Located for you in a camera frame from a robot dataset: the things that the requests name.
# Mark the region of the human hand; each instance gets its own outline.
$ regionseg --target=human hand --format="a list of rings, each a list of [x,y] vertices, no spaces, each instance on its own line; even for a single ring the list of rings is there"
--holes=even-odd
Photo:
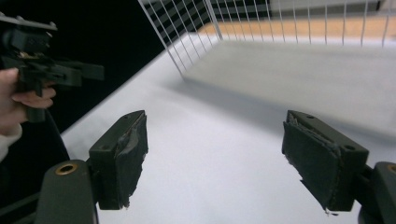
[[[46,83],[43,96],[34,91],[15,92],[18,82],[18,69],[0,70],[0,134],[7,135],[20,123],[27,120],[26,106],[33,108],[48,108],[53,102],[56,92]]]

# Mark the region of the finger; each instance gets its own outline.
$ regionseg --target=finger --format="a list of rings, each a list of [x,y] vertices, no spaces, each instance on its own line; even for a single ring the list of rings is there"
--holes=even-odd
[[[55,84],[56,84],[56,82],[54,82],[54,81],[47,81],[47,82],[44,83],[44,88],[48,88],[48,87],[53,86]]]
[[[26,106],[23,104],[16,104],[12,113],[2,115],[1,120],[2,126],[14,126],[15,124],[27,121]]]
[[[30,106],[32,108],[41,108],[41,109],[45,109],[53,105],[53,101],[51,99],[45,99],[40,101],[21,101],[21,103]]]
[[[18,68],[0,70],[0,83],[15,84],[18,82]]]
[[[26,91],[26,92],[16,92],[14,93],[11,98],[14,101],[22,102],[22,101],[40,101],[43,99],[49,99],[56,95],[56,91],[53,88],[46,88],[43,89],[43,95],[37,96],[35,91]]]

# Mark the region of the white sleeve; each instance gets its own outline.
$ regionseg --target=white sleeve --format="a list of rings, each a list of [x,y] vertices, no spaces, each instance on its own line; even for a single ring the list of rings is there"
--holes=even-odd
[[[0,134],[0,161],[8,153],[8,147],[11,146],[14,142],[20,139],[22,136],[22,127],[21,125],[16,126],[7,136]]]

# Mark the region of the white wire mesh fence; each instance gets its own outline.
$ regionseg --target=white wire mesh fence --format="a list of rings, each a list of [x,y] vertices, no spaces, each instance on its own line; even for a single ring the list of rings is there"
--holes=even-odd
[[[222,40],[395,46],[394,0],[138,0],[182,74]]]

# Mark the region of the white table surface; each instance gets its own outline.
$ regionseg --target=white table surface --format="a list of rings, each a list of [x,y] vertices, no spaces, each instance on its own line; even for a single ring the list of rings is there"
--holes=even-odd
[[[394,46],[220,41],[184,77],[394,139],[395,60]]]
[[[87,160],[119,117],[141,109],[143,173],[131,206],[99,211],[101,223],[357,223],[358,203],[326,215],[282,155],[287,108],[185,82],[166,53],[63,133],[72,159]],[[395,144],[343,131],[372,150],[370,165],[396,161]]]

